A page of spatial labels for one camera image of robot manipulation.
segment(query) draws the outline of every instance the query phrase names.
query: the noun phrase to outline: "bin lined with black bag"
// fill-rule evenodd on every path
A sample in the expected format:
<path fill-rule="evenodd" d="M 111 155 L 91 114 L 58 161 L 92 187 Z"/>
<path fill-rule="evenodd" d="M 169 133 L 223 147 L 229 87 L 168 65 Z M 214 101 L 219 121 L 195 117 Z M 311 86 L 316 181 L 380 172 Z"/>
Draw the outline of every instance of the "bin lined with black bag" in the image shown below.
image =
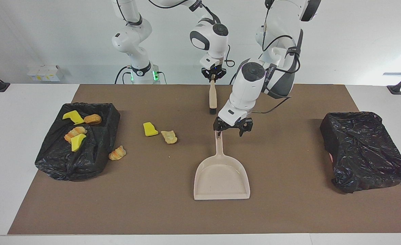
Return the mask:
<path fill-rule="evenodd" d="M 84 118 L 98 114 L 100 124 L 74 125 L 70 119 L 63 120 L 63 115 L 76 110 Z M 113 104 L 64 104 L 54 123 L 49 129 L 37 155 L 35 166 L 55 180 L 87 180 L 100 174 L 108 162 L 108 154 L 113 150 L 120 114 Z M 71 151 L 71 145 L 64 135 L 74 127 L 84 127 L 86 138 L 77 152 Z"/>
<path fill-rule="evenodd" d="M 333 159 L 332 183 L 353 193 L 401 183 L 401 154 L 372 112 L 328 113 L 320 125 Z"/>

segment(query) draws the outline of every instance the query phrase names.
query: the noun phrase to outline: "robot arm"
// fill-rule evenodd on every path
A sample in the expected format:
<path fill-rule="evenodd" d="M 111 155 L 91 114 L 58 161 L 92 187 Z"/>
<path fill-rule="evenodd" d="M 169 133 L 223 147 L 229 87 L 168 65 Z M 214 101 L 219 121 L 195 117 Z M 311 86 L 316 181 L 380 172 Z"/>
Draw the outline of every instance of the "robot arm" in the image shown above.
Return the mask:
<path fill-rule="evenodd" d="M 116 16 L 126 21 L 126 26 L 112 37 L 113 46 L 131 58 L 132 78 L 135 83 L 152 84 L 155 80 L 153 64 L 146 50 L 140 47 L 152 33 L 151 24 L 138 12 L 135 0 L 112 0 Z"/>
<path fill-rule="evenodd" d="M 190 33 L 190 40 L 194 47 L 207 52 L 200 60 L 202 73 L 208 78 L 212 75 L 215 75 L 216 79 L 224 76 L 226 70 L 223 71 L 221 65 L 227 50 L 228 29 L 220 23 L 220 19 L 203 5 L 201 0 L 156 0 L 156 2 L 161 8 L 184 5 L 199 17 L 199 22 Z"/>
<path fill-rule="evenodd" d="M 263 53 L 259 59 L 240 65 L 229 100 L 214 123 L 215 130 L 236 127 L 241 136 L 252 128 L 249 116 L 260 93 L 274 99 L 288 98 L 300 68 L 300 21 L 312 19 L 317 10 L 314 4 L 318 7 L 320 0 L 266 0 L 270 14 L 256 35 Z"/>

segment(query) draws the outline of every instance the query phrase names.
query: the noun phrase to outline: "brown table surface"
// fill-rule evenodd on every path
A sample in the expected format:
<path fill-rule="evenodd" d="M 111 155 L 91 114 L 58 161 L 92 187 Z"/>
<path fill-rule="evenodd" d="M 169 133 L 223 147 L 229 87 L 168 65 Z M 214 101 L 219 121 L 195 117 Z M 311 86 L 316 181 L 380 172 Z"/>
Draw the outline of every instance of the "brown table surface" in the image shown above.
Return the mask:
<path fill-rule="evenodd" d="M 9 234 L 401 232 L 401 185 L 343 194 L 330 182 L 319 125 L 328 112 L 357 111 L 343 85 L 295 85 L 277 110 L 252 115 L 252 132 L 225 131 L 225 154 L 244 165 L 250 199 L 195 201 L 196 168 L 215 152 L 208 89 L 80 85 L 73 102 L 111 102 L 120 111 L 116 146 L 128 154 L 83 182 L 38 171 Z M 219 108 L 230 89 L 217 86 Z M 277 103 L 261 94 L 255 109 Z M 146 121 L 174 130 L 178 143 L 145 137 Z"/>

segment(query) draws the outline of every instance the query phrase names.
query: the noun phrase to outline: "beige dustpan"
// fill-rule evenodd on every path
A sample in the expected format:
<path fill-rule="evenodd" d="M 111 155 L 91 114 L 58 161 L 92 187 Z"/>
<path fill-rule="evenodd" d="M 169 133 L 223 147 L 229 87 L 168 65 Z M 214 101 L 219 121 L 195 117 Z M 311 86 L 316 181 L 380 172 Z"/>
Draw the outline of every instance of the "beige dustpan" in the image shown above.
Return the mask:
<path fill-rule="evenodd" d="M 194 177 L 195 200 L 248 199 L 249 180 L 243 165 L 223 153 L 223 132 L 216 134 L 216 155 L 197 167 Z"/>

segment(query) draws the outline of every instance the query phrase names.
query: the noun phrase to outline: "trash bag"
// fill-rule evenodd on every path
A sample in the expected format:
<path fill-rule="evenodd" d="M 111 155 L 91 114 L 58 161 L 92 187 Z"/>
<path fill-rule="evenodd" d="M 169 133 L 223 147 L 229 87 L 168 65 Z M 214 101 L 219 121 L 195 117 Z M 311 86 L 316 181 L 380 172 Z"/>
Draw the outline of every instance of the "trash bag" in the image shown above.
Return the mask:
<path fill-rule="evenodd" d="M 341 191 L 353 193 L 401 183 L 401 154 L 380 116 L 328 113 L 320 130 L 333 159 L 332 183 Z"/>
<path fill-rule="evenodd" d="M 97 125 L 74 125 L 63 115 L 77 110 L 82 118 L 98 114 L 102 122 Z M 117 133 L 120 114 L 113 104 L 64 104 L 42 143 L 35 166 L 55 180 L 87 180 L 100 174 L 112 152 Z M 64 139 L 74 127 L 84 127 L 86 138 L 77 152 Z"/>

